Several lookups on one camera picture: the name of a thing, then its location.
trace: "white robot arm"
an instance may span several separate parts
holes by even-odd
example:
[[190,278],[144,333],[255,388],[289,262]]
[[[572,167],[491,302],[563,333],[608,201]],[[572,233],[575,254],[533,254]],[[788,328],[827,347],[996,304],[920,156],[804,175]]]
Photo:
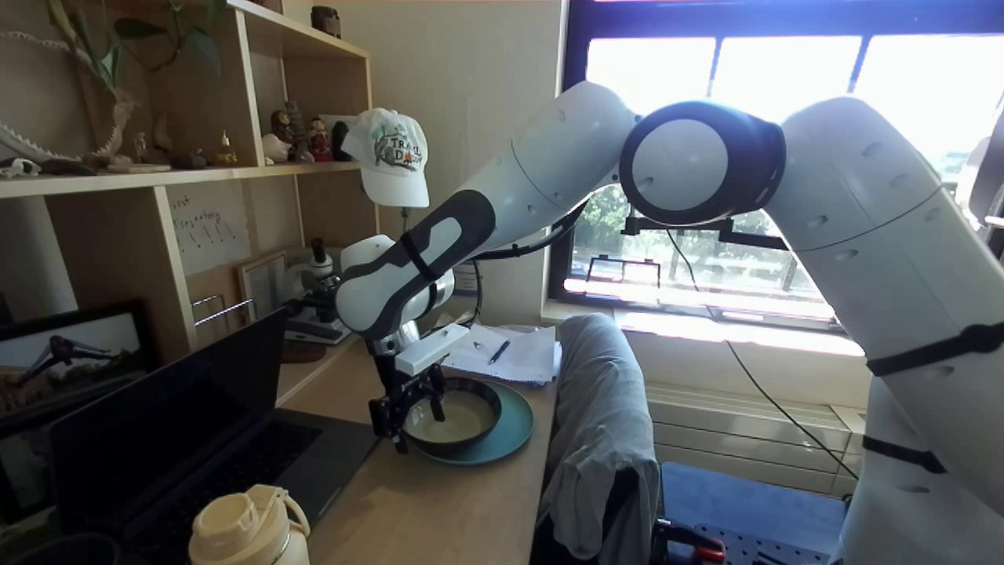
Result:
[[335,293],[347,331],[384,338],[437,304],[437,279],[535,233],[618,170],[664,227],[769,211],[788,249],[869,357],[875,392],[848,561],[1004,557],[1000,266],[933,167],[866,104],[816,104],[785,127],[711,104],[636,121],[576,86]]

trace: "cup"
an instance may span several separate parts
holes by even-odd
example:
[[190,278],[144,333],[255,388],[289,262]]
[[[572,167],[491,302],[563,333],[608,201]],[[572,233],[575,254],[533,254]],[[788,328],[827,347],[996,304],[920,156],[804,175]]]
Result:
[[311,565],[311,523],[281,489],[255,485],[207,504],[190,523],[190,565]]

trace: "window frame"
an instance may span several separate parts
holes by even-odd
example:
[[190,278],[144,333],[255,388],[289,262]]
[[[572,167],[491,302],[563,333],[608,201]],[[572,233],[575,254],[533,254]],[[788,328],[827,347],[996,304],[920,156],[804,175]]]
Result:
[[[563,90],[588,79],[592,37],[716,37],[723,51],[725,37],[864,34],[848,82],[854,87],[873,34],[1004,34],[1004,4],[996,0],[569,0],[565,19]],[[565,293],[572,259],[575,230],[549,252],[549,299],[634,309]]]

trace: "hat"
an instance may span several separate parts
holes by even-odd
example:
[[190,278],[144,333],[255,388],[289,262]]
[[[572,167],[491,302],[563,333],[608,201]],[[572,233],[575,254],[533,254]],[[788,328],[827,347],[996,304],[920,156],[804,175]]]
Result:
[[384,207],[426,207],[426,135],[396,110],[373,107],[342,138],[342,151],[360,165],[366,198]]

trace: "desk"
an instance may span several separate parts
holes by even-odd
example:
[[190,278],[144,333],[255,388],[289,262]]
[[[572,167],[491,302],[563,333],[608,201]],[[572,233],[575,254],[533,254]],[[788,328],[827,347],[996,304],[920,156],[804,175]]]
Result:
[[[384,392],[360,338],[318,368],[286,368],[280,404],[371,425]],[[311,535],[315,565],[524,565],[529,559],[551,388],[519,391],[533,409],[529,443],[491,467],[444,467],[381,443]]]

